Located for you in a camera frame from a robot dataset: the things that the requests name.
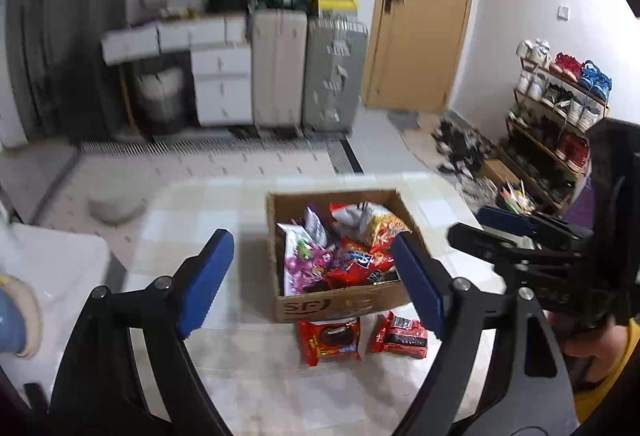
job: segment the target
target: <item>blue gripper pad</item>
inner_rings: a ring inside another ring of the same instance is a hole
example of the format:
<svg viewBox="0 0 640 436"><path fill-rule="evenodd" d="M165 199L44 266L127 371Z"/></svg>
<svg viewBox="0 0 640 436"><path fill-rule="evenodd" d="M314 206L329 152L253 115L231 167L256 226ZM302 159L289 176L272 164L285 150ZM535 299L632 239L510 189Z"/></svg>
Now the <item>blue gripper pad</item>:
<svg viewBox="0 0 640 436"><path fill-rule="evenodd" d="M197 258L200 270L186 286L182 312L176 329L182 340L204 323L226 271L234 259L234 237L226 230L216 230Z"/></svg>
<svg viewBox="0 0 640 436"><path fill-rule="evenodd" d="M536 231L526 216L503 211L494 207L482 207L476 214L478 223L485 227L506 232L514 236L536 235Z"/></svg>
<svg viewBox="0 0 640 436"><path fill-rule="evenodd" d="M420 323L435 333L438 339L442 339L445 329L446 304L443 296L438 291L436 284L429 278L427 271L434 270L443 281L450 282L451 276L442 264L426 254L422 255L425 263L433 262L433 268L426 269L422 260L409 245L407 235L397 235L391 244L391 255L394 256L396 269L402 284L409 292L409 297L414 303L414 308L420 317Z"/></svg>

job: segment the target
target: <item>beige suitcase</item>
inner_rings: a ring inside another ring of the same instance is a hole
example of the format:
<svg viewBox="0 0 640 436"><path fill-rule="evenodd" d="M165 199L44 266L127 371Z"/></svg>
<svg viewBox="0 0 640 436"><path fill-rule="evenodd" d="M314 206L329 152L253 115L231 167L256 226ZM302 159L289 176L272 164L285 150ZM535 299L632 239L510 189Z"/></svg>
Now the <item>beige suitcase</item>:
<svg viewBox="0 0 640 436"><path fill-rule="evenodd" d="M254 123L297 127L302 122L306 14L258 10L252 31Z"/></svg>

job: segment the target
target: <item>hand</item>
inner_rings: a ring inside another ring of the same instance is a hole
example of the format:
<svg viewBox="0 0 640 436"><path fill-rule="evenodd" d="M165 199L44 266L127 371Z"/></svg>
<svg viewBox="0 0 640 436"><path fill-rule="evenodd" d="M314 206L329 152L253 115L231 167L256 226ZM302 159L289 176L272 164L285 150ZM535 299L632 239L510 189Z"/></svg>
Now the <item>hand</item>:
<svg viewBox="0 0 640 436"><path fill-rule="evenodd" d="M560 348L567 356L586 358L594 356L585 381L596 384L609 376L619 365L629 344L627 326L617 326L614 318L600 329L579 334L561 342Z"/></svg>

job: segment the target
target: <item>person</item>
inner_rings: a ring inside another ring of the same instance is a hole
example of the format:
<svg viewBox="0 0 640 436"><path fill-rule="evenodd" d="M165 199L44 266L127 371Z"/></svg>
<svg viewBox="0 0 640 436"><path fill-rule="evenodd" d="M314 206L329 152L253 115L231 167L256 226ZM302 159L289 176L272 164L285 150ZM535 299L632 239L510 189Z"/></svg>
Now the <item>person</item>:
<svg viewBox="0 0 640 436"><path fill-rule="evenodd" d="M584 377L584 386L575 392L575 413L583 423L616 383L640 339L640 326L631 319L617 326L613 317L598 330L560 342L562 352L578 358L593 357Z"/></svg>

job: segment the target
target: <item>gray suitcase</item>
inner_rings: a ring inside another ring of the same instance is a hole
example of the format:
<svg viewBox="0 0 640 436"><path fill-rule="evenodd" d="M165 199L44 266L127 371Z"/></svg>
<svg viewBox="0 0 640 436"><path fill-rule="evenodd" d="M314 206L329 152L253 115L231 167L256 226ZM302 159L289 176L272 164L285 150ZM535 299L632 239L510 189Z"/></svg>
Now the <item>gray suitcase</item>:
<svg viewBox="0 0 640 436"><path fill-rule="evenodd" d="M351 131L360 97L367 36L367 27L359 22L309 22L302 108L306 129Z"/></svg>

